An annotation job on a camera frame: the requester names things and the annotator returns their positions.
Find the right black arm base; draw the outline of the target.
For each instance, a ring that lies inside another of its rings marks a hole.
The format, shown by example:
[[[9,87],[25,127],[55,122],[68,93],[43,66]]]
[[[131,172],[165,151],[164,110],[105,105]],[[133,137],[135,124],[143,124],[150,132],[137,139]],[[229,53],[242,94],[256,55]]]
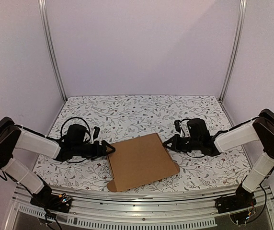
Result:
[[[215,200],[215,208],[219,214],[252,207],[256,204],[254,192],[250,193],[245,190],[242,183],[238,186],[234,195],[221,196]]]

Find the brown cardboard box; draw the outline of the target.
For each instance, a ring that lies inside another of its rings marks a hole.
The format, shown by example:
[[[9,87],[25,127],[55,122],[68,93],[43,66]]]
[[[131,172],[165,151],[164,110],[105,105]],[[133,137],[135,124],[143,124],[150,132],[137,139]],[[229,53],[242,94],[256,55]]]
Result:
[[[123,192],[180,172],[158,133],[119,141],[112,146],[115,152],[108,155],[113,177],[107,183],[110,192]]]

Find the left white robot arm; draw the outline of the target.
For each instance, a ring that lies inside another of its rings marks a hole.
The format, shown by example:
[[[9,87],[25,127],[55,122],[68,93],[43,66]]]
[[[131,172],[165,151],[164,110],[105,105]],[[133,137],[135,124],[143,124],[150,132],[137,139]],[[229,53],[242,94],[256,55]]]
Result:
[[[98,141],[100,129],[93,131],[87,123],[72,124],[67,131],[60,131],[59,138],[52,138],[15,123],[11,118],[0,120],[0,171],[3,179],[12,178],[26,187],[45,208],[55,204],[43,179],[34,174],[15,154],[19,151],[46,156],[58,162],[69,162],[73,157],[96,160],[115,152],[115,147],[105,140]]]

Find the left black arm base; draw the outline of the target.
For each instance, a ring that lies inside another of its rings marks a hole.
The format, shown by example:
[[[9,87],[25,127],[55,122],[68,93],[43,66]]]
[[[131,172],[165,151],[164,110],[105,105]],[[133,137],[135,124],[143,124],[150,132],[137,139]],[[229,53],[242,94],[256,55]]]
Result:
[[[66,193],[54,195],[52,189],[45,185],[37,194],[32,194],[30,203],[48,210],[69,213],[72,196]]]

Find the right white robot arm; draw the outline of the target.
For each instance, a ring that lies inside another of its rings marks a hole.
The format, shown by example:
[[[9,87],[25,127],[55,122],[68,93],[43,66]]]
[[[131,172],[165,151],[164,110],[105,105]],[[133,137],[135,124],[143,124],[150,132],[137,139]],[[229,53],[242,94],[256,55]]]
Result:
[[[186,118],[187,131],[182,128],[182,121],[174,122],[177,134],[163,146],[174,152],[191,153],[200,151],[205,156],[218,156],[236,147],[242,146],[248,153],[253,167],[236,190],[231,204],[236,209],[243,208],[250,201],[252,194],[263,180],[274,170],[274,113],[263,109],[260,113],[236,126],[220,130],[211,135],[206,123],[201,118]]]

